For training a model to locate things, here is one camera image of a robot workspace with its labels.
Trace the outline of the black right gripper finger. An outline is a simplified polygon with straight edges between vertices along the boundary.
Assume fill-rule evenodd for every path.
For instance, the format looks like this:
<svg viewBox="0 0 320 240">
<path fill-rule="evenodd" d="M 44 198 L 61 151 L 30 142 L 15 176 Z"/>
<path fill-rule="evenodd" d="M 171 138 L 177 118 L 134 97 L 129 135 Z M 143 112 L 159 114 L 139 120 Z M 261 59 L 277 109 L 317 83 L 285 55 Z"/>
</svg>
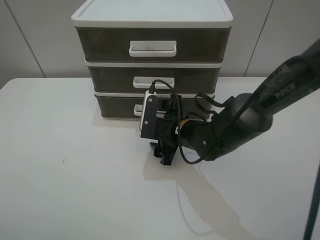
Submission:
<svg viewBox="0 0 320 240">
<path fill-rule="evenodd" d="M 161 161 L 160 163 L 163 166 L 171 166 L 173 158 L 176 154 L 177 147 L 168 147 L 164 146 L 162 150 L 160 151 Z"/>
</svg>

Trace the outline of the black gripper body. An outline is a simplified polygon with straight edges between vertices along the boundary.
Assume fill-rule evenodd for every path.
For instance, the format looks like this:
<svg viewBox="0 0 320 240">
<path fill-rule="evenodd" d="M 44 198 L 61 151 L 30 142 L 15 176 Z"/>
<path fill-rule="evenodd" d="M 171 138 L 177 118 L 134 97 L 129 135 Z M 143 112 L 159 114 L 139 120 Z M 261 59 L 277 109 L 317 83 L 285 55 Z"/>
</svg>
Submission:
<svg viewBox="0 0 320 240">
<path fill-rule="evenodd" d="M 157 118 L 155 137 L 162 149 L 177 149 L 176 128 L 182 117 L 181 99 L 171 99 L 163 117 Z"/>
</svg>

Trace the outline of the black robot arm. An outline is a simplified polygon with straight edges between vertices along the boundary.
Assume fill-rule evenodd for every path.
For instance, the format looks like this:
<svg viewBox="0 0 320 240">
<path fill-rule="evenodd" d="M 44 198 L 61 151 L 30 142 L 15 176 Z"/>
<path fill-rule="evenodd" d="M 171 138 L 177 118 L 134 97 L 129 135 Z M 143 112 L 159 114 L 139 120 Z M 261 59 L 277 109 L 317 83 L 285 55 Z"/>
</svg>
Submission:
<svg viewBox="0 0 320 240">
<path fill-rule="evenodd" d="M 194 150 L 198 161 L 214 161 L 267 132 L 273 116 L 320 87 L 320 43 L 291 57 L 273 71 L 253 93 L 232 96 L 223 103 L 204 93 L 203 98 L 220 112 L 205 110 L 211 120 L 182 115 L 180 96 L 171 94 L 171 103 L 162 118 L 157 117 L 158 98 L 151 86 L 145 95 L 141 137 L 151 140 L 153 154 L 170 165 L 176 151 Z"/>
</svg>

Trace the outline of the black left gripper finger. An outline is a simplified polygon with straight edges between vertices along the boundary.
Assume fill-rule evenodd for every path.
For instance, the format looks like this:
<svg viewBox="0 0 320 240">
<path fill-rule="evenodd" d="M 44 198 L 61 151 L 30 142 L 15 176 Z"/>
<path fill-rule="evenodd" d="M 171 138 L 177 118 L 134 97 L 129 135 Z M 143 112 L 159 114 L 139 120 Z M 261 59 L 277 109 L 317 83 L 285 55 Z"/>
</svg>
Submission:
<svg viewBox="0 0 320 240">
<path fill-rule="evenodd" d="M 163 153 L 162 153 L 162 147 L 161 147 L 161 143 L 158 142 L 150 142 L 149 143 L 151 150 L 153 151 L 153 156 L 156 158 L 162 158 L 163 157 Z"/>
</svg>

